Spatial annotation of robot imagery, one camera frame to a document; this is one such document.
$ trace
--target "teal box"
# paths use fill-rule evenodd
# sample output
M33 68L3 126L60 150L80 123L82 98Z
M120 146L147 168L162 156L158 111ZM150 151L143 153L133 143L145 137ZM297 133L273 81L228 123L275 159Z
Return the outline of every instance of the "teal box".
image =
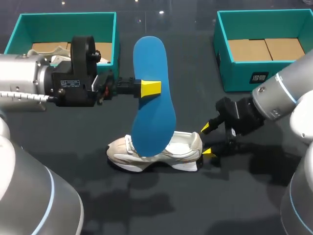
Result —
M119 75L120 42L116 12L20 14L4 54L27 54L33 43L72 41L73 36L93 36L97 43L112 43L110 64L98 72Z
M245 61L235 62L228 40L298 38L304 53L313 48L313 13L310 9L218 11L214 31L214 51L226 92L252 91L254 74L266 79L294 62Z

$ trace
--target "logo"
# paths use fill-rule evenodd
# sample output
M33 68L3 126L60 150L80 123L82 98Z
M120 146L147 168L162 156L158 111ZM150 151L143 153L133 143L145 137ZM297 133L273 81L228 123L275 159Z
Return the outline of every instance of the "logo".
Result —
M250 78L250 84L263 83L268 77L268 72L254 72Z

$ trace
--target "label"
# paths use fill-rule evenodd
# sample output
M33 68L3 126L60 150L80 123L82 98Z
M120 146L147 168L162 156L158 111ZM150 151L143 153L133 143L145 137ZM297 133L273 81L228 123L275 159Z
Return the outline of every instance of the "label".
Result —
M62 87L80 87L79 80L61 80Z
M250 78L250 84L263 83L268 77L268 72L254 72Z

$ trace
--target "cardboard box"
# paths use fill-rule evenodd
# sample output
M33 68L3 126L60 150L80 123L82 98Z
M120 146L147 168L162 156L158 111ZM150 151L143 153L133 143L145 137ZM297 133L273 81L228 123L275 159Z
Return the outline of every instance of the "cardboard box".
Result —
M98 72L119 76L120 41L115 12L21 14L4 54L27 54L30 49L67 48L73 36L93 36L110 64L97 64Z
M313 48L310 9L218 11L214 51L226 92L252 91Z
M39 52L52 52L57 47L67 48L67 43L33 43L32 49Z

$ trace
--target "brown cardboard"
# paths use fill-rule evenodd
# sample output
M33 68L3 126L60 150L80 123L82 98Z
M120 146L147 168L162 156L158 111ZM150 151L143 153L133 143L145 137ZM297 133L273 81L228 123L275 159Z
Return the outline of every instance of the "brown cardboard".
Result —
M57 47L67 48L67 43L34 43L32 49L38 52L52 52Z
M270 61L264 40L228 40L234 61Z
M96 50L100 51L101 58L111 61L112 58L112 43L95 43ZM67 50L70 50L70 43L67 44Z
M305 53L297 38L265 39L273 60L297 60Z

